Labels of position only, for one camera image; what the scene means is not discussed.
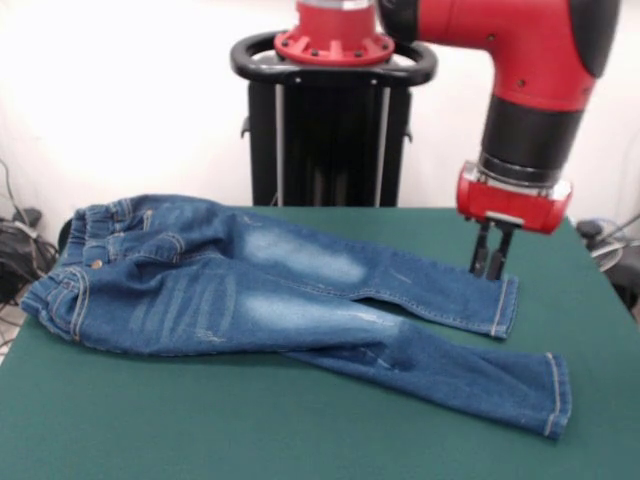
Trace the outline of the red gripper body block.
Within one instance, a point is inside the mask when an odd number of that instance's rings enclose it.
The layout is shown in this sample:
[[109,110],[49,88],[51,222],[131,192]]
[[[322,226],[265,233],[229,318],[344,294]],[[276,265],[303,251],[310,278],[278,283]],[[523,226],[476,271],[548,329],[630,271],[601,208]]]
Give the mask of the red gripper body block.
[[553,233],[565,218],[573,185],[559,180],[552,187],[504,183],[477,163],[465,162],[457,183],[458,212],[477,221],[503,222],[541,234]]

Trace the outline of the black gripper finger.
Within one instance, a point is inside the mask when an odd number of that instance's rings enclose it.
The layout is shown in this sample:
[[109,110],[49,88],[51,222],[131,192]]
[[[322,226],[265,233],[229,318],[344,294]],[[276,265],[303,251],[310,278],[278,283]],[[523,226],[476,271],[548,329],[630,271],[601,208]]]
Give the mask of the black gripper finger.
[[514,228],[512,226],[499,225],[498,229],[502,233],[502,236],[497,249],[491,254],[489,265],[486,271],[486,278],[488,280],[501,279],[514,235]]
[[489,221],[478,221],[478,225],[479,230],[476,236],[469,272],[474,276],[484,276],[489,257],[488,237],[491,230],[491,223]]

